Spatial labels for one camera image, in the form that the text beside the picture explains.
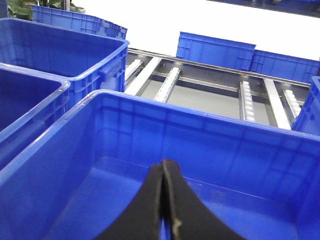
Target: gray floor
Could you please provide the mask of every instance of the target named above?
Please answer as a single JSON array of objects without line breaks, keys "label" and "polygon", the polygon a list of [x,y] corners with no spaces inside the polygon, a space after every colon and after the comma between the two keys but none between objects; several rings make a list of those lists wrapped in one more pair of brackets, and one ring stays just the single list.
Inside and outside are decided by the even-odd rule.
[{"label": "gray floor", "polygon": [[[161,82],[151,80],[142,97],[154,99],[161,85]],[[183,86],[174,87],[168,103],[236,119],[239,119],[240,115],[239,101],[237,98]],[[256,122],[269,125],[265,105],[254,102],[253,107]]]}]

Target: white background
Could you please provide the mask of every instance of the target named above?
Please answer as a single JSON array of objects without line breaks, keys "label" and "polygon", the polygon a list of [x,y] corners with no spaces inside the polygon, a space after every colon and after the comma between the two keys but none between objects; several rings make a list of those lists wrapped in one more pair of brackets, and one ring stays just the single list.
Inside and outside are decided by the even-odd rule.
[{"label": "white background", "polygon": [[179,33],[256,44],[320,58],[320,18],[206,0],[73,0],[86,14],[128,28],[130,47],[175,56]]}]

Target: blue plastic crate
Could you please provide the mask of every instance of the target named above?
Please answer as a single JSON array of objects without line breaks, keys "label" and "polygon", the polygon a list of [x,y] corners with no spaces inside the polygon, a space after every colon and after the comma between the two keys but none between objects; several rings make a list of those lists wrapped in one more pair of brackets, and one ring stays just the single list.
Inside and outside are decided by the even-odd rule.
[{"label": "blue plastic crate", "polygon": [[126,39],[127,29],[96,16],[43,6],[32,6],[33,21],[83,33]]},{"label": "blue plastic crate", "polygon": [[8,17],[8,7],[6,0],[0,0],[0,19]]},{"label": "blue plastic crate", "polygon": [[109,90],[0,172],[0,239],[93,239],[164,158],[245,239],[320,239],[319,136]]},{"label": "blue plastic crate", "polygon": [[320,136],[320,76],[314,76],[312,81],[310,93],[292,124],[292,130]]},{"label": "blue plastic crate", "polygon": [[126,40],[13,18],[0,19],[0,35],[0,65],[71,82],[69,108],[96,89],[125,90]]},{"label": "blue plastic crate", "polygon": [[178,59],[248,71],[256,45],[180,32]]},{"label": "blue plastic crate", "polygon": [[250,71],[273,77],[311,83],[320,61],[255,50]]},{"label": "blue plastic crate", "polygon": [[69,86],[0,68],[0,171],[66,112]]}]

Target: green plant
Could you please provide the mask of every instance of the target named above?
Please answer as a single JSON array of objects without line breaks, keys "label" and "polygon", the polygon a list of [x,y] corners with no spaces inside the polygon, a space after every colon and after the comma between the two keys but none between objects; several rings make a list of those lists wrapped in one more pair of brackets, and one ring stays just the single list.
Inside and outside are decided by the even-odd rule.
[{"label": "green plant", "polygon": [[[8,16],[18,19],[32,20],[32,5],[61,9],[61,0],[7,0]],[[83,13],[83,7],[75,6],[70,1],[70,11]]]}]

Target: white wall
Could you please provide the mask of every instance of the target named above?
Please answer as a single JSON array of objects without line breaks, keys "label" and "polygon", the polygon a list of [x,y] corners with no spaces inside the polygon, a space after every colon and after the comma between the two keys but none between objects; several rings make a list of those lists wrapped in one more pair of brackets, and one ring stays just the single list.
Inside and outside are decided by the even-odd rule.
[{"label": "white wall", "polygon": [[175,56],[179,33],[256,44],[256,49],[320,58],[320,18],[207,0],[73,0],[86,14],[128,28],[130,47]]}]

